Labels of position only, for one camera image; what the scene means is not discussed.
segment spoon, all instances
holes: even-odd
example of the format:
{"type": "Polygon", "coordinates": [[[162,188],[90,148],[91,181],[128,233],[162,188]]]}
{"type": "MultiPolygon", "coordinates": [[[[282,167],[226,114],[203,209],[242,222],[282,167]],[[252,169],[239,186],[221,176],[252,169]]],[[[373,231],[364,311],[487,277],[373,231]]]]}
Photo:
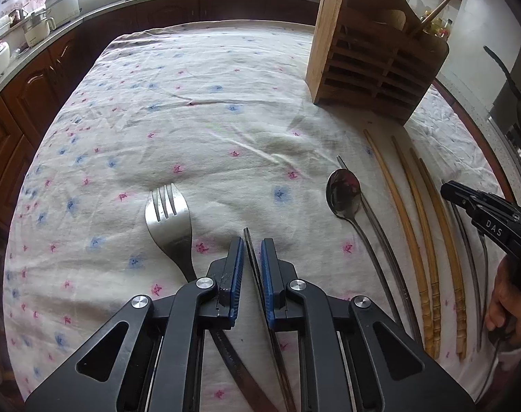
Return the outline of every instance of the spoon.
{"type": "Polygon", "coordinates": [[[361,204],[360,182],[348,169],[337,169],[331,173],[331,176],[327,180],[325,198],[327,199],[327,205],[331,209],[331,212],[333,212],[336,217],[348,221],[354,226],[354,229],[360,236],[369,257],[371,257],[382,289],[385,292],[386,299],[392,311],[392,316],[394,316],[394,322],[403,329],[404,326],[399,316],[398,307],[396,307],[396,302],[394,302],[394,298],[392,297],[392,292],[386,281],[385,274],[382,272],[381,264],[378,262],[375,251],[373,251],[373,247],[369,243],[367,236],[355,219],[356,212],[361,204]]]}

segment table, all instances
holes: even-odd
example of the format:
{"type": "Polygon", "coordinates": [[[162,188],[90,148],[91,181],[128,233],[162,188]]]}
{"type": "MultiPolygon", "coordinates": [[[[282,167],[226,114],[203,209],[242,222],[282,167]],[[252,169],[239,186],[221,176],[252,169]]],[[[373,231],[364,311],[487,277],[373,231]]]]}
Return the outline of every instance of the table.
{"type": "MultiPolygon", "coordinates": [[[[144,221],[149,191],[170,182],[177,184],[190,208],[198,275],[226,255],[231,237],[247,226],[257,250],[263,238],[273,237],[279,257],[294,263],[301,277],[327,294],[365,294],[390,314],[357,235],[325,202],[327,177],[337,168],[340,154],[359,178],[388,235],[420,318],[405,236],[363,129],[369,129],[390,166],[423,255],[414,202],[390,135],[404,149],[416,148],[435,181],[455,179],[500,194],[497,180],[434,88],[405,128],[371,112],[313,105],[304,83],[312,36],[313,27],[292,23],[198,22],[124,35],[102,53],[47,131],[11,225],[4,316],[24,397],[130,297],[145,293],[157,299],[184,284],[144,221]]],[[[428,194],[416,169],[413,172],[435,231],[440,268],[438,362],[476,397],[490,366],[492,346],[485,340],[481,352],[475,350],[466,252],[455,231],[468,314],[468,352],[460,363],[443,240],[428,194]]],[[[409,330],[365,213],[360,211],[357,219],[374,245],[409,330]]],[[[474,229],[468,229],[478,273],[483,274],[482,249],[474,229]]],[[[488,248],[492,282],[503,253],[493,243],[488,248]]],[[[262,327],[247,267],[239,318],[228,336],[259,385],[283,410],[262,327]]],[[[280,333],[279,340],[299,403],[296,335],[280,333]]],[[[201,409],[248,410],[209,335],[201,409]]]]}

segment wooden chopstick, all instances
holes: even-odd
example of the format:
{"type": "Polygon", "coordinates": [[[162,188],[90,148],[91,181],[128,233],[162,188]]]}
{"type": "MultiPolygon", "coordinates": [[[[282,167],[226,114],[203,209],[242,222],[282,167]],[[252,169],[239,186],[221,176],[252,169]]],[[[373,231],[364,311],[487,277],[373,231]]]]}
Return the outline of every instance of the wooden chopstick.
{"type": "Polygon", "coordinates": [[[421,194],[419,188],[415,182],[415,178],[411,172],[411,168],[405,159],[403,152],[401,151],[396,138],[392,136],[392,142],[398,157],[407,177],[409,188],[411,189],[411,195],[415,200],[415,207],[417,208],[417,215],[421,223],[422,239],[424,241],[424,248],[426,249],[426,257],[429,262],[429,276],[430,285],[432,287],[432,328],[434,333],[434,359],[440,357],[440,342],[441,342],[441,330],[442,330],[442,313],[440,304],[440,277],[438,276],[438,265],[435,258],[434,242],[432,241],[432,233],[430,231],[429,219],[426,216],[426,210],[424,210],[424,204],[422,203],[421,194]]]}
{"type": "Polygon", "coordinates": [[[386,184],[388,184],[388,188],[390,189],[390,193],[392,194],[392,198],[394,199],[394,203],[396,205],[396,208],[398,209],[401,225],[405,233],[405,239],[407,240],[407,245],[411,254],[413,268],[415,269],[415,277],[417,279],[417,285],[419,287],[419,296],[421,297],[422,325],[424,328],[424,350],[430,356],[433,356],[434,346],[432,315],[430,312],[429,301],[429,288],[426,282],[424,266],[422,264],[421,253],[419,251],[419,244],[417,243],[415,232],[413,231],[413,226],[411,225],[411,220],[409,220],[407,210],[405,210],[403,200],[401,199],[401,196],[398,192],[398,188],[396,187],[396,183],[394,183],[394,179],[392,178],[392,175],[388,170],[385,160],[382,157],[377,146],[375,145],[375,142],[371,138],[371,135],[369,135],[369,132],[367,130],[364,130],[364,134],[367,138],[367,141],[369,142],[369,145],[373,149],[373,152],[375,153],[375,158],[377,158],[378,164],[382,170],[383,175],[385,176],[386,184]]]}
{"type": "Polygon", "coordinates": [[[462,361],[466,357],[466,302],[463,272],[459,263],[459,256],[457,255],[457,249],[453,242],[449,222],[445,216],[443,202],[435,188],[434,181],[430,177],[429,171],[422,159],[416,155],[415,150],[411,148],[409,151],[411,152],[411,155],[419,168],[424,184],[429,191],[430,199],[432,200],[435,214],[438,218],[440,229],[442,230],[443,242],[445,243],[445,250],[447,251],[447,257],[449,259],[451,279],[453,281],[453,290],[455,293],[455,309],[457,313],[457,339],[455,351],[459,355],[459,360],[462,361]]]}

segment fork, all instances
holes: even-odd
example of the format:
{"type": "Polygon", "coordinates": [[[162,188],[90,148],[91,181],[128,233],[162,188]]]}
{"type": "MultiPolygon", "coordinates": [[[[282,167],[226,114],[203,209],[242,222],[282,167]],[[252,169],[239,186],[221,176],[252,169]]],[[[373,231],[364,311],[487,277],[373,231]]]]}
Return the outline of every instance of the fork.
{"type": "MultiPolygon", "coordinates": [[[[182,271],[187,282],[197,279],[192,264],[192,220],[184,196],[171,183],[150,192],[146,225],[155,244],[182,271]]],[[[254,412],[278,412],[249,373],[223,330],[210,330],[218,352],[254,412]]]]}

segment rice cooker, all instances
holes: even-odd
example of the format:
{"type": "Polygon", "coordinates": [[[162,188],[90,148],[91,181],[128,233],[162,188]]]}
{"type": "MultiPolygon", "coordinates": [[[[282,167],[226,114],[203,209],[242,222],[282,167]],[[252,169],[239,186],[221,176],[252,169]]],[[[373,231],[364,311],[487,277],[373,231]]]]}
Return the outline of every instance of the rice cooker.
{"type": "Polygon", "coordinates": [[[56,27],[62,26],[80,14],[78,0],[46,0],[47,17],[52,17],[56,27]]]}

